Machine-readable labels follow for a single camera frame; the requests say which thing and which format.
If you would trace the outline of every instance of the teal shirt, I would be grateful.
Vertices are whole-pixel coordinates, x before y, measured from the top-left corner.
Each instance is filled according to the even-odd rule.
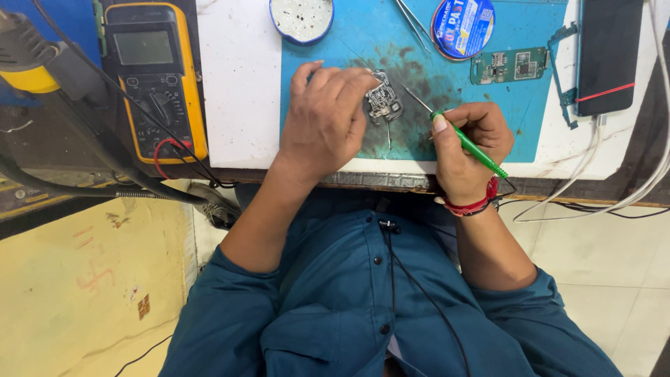
[[[466,376],[454,332],[397,264],[394,315],[379,218],[401,227],[393,250],[449,319],[472,376],[621,376],[567,317],[541,269],[524,289],[474,288],[432,230],[368,210],[296,219],[270,274],[247,272],[217,248],[190,290],[160,376],[378,377],[392,335],[408,376]]]

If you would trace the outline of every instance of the sleeve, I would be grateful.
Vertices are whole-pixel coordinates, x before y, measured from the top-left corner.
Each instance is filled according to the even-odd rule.
[[[610,358],[568,318],[554,279],[542,269],[527,288],[470,289],[486,317],[519,342],[536,374],[621,376]]]
[[[159,377],[260,374],[259,339],[277,312],[276,274],[248,272],[217,246],[188,294]]]

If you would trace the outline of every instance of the yellow multimeter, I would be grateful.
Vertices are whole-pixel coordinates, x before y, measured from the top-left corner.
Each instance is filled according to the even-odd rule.
[[[116,60],[123,90],[187,146],[191,144],[199,159],[207,157],[184,12],[169,3],[118,4],[107,8],[105,23],[108,50]],[[159,143],[171,137],[128,100],[125,103],[137,156],[153,163]],[[162,147],[158,162],[179,164],[182,161],[176,153],[169,146]],[[193,157],[184,160],[194,162]]]

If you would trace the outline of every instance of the green soldering iron handle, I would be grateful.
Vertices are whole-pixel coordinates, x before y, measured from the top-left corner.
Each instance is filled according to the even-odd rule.
[[[433,119],[435,119],[435,117],[438,116],[438,115],[442,115],[442,112],[441,111],[433,112],[430,115],[430,121],[433,121]],[[470,152],[477,160],[479,160],[479,162],[484,164],[485,167],[491,169],[491,171],[493,171],[499,177],[501,177],[503,179],[507,178],[507,176],[509,174],[507,174],[507,172],[505,172],[503,169],[501,169],[500,166],[498,166],[498,164],[496,164],[496,162],[491,159],[491,157],[488,157],[488,155],[486,153],[484,153],[484,151],[479,149],[479,147],[476,146],[472,142],[472,140],[468,139],[468,137],[465,136],[465,134],[463,133],[463,131],[460,130],[460,128],[456,127],[455,125],[453,125],[449,121],[447,123],[451,124],[452,127],[456,130],[456,134],[458,135],[458,138],[461,139],[461,146],[463,147],[463,149]]]

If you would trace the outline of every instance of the smartphone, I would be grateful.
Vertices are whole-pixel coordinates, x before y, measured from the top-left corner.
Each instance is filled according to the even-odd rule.
[[[579,116],[611,113],[632,105],[643,3],[644,0],[582,0]]]

